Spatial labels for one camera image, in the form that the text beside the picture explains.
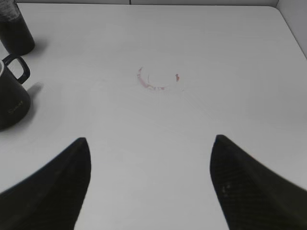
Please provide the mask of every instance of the mug handle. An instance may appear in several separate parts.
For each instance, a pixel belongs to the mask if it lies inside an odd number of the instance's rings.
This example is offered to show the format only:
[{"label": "mug handle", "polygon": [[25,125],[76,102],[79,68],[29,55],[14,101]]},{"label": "mug handle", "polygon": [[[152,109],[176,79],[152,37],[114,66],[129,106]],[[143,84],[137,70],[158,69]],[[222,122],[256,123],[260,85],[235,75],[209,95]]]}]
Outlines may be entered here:
[{"label": "mug handle", "polygon": [[13,60],[17,59],[21,66],[24,69],[24,73],[21,75],[20,78],[18,78],[18,82],[20,84],[23,84],[29,77],[30,77],[30,69],[27,66],[26,62],[22,59],[22,57],[16,55],[16,54],[10,54],[5,59],[3,59],[3,63],[8,66]]}]

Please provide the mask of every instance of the black carbon fiber part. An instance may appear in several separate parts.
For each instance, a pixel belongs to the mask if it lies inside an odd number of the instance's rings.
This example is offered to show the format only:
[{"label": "black carbon fiber part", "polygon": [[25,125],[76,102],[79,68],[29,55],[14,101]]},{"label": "black carbon fiber part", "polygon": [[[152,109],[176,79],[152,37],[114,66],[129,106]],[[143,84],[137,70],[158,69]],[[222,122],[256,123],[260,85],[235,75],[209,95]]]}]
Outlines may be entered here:
[{"label": "black carbon fiber part", "polygon": [[72,230],[91,177],[79,138],[43,168],[0,194],[0,230]]},{"label": "black carbon fiber part", "polygon": [[230,230],[307,230],[307,192],[223,135],[216,137],[210,173]]}]

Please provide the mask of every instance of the gray wall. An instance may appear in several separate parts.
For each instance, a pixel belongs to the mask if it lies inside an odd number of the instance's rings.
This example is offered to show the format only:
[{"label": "gray wall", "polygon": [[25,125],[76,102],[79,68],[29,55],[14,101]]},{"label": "gray wall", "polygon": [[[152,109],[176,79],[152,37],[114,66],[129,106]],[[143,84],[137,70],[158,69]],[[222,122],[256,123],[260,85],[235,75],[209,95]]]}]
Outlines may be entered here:
[{"label": "gray wall", "polygon": [[307,56],[307,0],[279,0],[277,8]]},{"label": "gray wall", "polygon": [[132,4],[153,5],[249,5],[276,6],[278,0],[131,0]]},{"label": "gray wall", "polygon": [[[278,0],[131,0],[153,5],[250,5],[276,6]],[[17,2],[129,4],[129,0],[17,0]]]},{"label": "gray wall", "polygon": [[129,0],[17,0],[17,2],[128,4],[129,5]]}]

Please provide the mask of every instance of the coffee mug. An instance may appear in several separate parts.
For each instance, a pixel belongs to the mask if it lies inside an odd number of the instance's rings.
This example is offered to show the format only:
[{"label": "coffee mug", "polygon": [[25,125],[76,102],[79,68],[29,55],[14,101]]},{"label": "coffee mug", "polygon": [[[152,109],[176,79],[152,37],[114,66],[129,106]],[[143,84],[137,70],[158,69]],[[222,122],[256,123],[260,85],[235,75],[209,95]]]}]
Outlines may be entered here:
[{"label": "coffee mug", "polygon": [[[16,78],[8,65],[17,59],[24,73]],[[30,69],[18,55],[10,54],[0,60],[0,129],[7,128],[20,121],[29,111],[31,99],[22,84],[30,77]]]}]

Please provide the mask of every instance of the white table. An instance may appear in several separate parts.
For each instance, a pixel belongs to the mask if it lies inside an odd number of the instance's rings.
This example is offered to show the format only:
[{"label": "white table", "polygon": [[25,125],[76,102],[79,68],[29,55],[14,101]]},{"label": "white table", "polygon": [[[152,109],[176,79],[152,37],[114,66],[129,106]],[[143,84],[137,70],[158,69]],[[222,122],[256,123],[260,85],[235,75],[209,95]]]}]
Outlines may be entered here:
[{"label": "white table", "polygon": [[[37,43],[24,56],[33,107],[0,132],[0,191],[83,136],[93,170],[76,230],[227,230],[217,134],[307,189],[307,62],[276,9],[20,8]],[[141,67],[171,87],[142,87]]]}]

